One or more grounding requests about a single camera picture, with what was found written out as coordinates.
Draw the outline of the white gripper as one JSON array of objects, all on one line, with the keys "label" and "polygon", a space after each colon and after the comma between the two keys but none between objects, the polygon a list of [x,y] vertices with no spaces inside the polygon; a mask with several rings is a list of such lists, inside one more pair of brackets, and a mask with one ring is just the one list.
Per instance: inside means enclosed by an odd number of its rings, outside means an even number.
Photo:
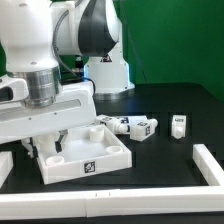
[{"label": "white gripper", "polygon": [[26,108],[22,102],[0,104],[0,144],[21,140],[28,155],[34,157],[30,137],[59,131],[56,152],[70,128],[90,125],[96,117],[90,81],[64,85],[56,101],[42,108]]}]

